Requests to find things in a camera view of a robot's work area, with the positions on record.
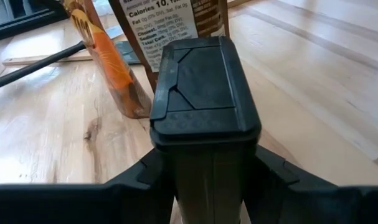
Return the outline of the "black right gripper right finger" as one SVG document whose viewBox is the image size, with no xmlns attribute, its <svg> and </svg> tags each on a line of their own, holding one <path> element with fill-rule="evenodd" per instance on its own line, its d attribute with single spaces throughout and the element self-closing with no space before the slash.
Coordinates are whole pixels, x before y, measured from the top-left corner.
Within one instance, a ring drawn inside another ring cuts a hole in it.
<svg viewBox="0 0 378 224">
<path fill-rule="evenodd" d="M 334 184 L 257 146 L 247 165 L 244 202 L 251 224 L 337 224 L 324 188 Z"/>
</svg>

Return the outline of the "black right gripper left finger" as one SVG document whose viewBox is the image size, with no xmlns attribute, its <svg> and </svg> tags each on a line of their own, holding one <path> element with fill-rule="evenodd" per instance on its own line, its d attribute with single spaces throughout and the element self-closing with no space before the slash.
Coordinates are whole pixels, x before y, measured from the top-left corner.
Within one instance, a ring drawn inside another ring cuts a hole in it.
<svg viewBox="0 0 378 224">
<path fill-rule="evenodd" d="M 169 224 L 174 187 L 159 150 L 150 150 L 106 185 L 116 194 L 121 224 Z"/>
</svg>

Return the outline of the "green black pepper tin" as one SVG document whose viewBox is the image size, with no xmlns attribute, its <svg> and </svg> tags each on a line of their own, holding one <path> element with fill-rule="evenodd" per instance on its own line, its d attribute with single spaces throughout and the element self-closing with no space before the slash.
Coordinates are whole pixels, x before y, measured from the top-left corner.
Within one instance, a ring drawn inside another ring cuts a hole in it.
<svg viewBox="0 0 378 224">
<path fill-rule="evenodd" d="M 228 37 L 164 47 L 150 125 L 183 224 L 240 224 L 245 166 L 262 125 Z"/>
</svg>

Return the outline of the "orange brown taco mix packet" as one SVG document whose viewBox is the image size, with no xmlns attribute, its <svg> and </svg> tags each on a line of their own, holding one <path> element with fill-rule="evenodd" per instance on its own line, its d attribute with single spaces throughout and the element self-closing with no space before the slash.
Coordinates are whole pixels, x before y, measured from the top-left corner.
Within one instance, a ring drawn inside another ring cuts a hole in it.
<svg viewBox="0 0 378 224">
<path fill-rule="evenodd" d="M 129 118 L 147 118 L 151 100 L 103 28 L 92 0 L 61 2 L 100 68 L 119 111 Z"/>
<path fill-rule="evenodd" d="M 108 0 L 156 88 L 163 47 L 181 39 L 229 36 L 228 0 Z"/>
</svg>

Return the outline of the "white spatula black handle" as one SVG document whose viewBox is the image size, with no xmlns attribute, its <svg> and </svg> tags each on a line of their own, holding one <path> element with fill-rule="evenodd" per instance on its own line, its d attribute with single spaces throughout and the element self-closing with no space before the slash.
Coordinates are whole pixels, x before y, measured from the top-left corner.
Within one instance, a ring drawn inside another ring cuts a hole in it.
<svg viewBox="0 0 378 224">
<path fill-rule="evenodd" d="M 20 78 L 23 78 L 37 70 L 40 70 L 52 63 L 58 62 L 59 60 L 62 60 L 64 58 L 67 58 L 69 56 L 72 56 L 73 54 L 86 49 L 86 46 L 84 45 L 83 41 L 80 41 L 79 43 L 64 49 L 60 52 L 57 52 L 56 54 L 50 55 L 48 57 L 45 57 L 41 60 L 38 60 L 32 64 L 29 64 L 26 67 L 20 68 L 14 72 L 11 72 L 7 75 L 0 77 L 0 88 L 8 85 Z"/>
</svg>

